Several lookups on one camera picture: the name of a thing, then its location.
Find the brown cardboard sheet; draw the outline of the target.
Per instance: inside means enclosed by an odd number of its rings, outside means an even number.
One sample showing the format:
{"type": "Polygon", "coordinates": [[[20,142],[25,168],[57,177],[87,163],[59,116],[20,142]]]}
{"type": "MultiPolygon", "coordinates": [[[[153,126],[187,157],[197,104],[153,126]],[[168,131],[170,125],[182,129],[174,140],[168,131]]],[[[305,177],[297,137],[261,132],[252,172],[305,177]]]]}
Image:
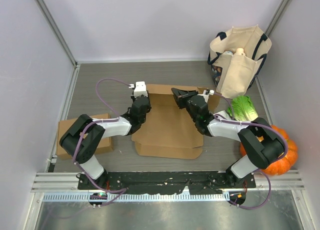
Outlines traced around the brown cardboard sheet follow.
{"type": "Polygon", "coordinates": [[[185,109],[177,106],[172,88],[196,90],[202,94],[205,87],[178,85],[146,85],[151,111],[141,128],[131,136],[140,156],[196,159],[203,152],[204,135],[198,132],[185,109]]]}

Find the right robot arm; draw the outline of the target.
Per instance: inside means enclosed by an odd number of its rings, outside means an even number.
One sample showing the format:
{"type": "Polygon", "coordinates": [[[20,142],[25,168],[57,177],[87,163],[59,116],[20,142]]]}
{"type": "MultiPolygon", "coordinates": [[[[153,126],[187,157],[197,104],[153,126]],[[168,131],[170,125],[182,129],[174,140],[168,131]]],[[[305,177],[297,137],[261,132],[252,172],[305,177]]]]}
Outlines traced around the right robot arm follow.
{"type": "Polygon", "coordinates": [[[253,121],[229,120],[209,111],[208,99],[213,90],[202,94],[172,88],[173,97],[180,109],[185,109],[197,130],[210,137],[225,137],[241,142],[246,155],[229,166],[225,172],[226,183],[233,188],[243,183],[244,178],[256,170],[264,170],[281,160],[288,153],[286,139],[273,129],[265,119],[253,121]]]}

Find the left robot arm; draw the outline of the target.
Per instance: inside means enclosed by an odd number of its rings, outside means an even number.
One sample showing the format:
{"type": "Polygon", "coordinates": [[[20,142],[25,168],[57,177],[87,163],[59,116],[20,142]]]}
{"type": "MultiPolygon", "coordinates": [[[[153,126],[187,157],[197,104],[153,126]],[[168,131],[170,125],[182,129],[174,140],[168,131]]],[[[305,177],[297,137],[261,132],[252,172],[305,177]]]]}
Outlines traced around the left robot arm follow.
{"type": "Polygon", "coordinates": [[[127,112],[115,119],[94,119],[82,114],[62,135],[59,145],[72,156],[73,163],[83,171],[93,188],[105,189],[108,174],[95,156],[100,141],[132,135],[146,121],[150,110],[149,98],[142,95],[135,97],[127,112]]]}

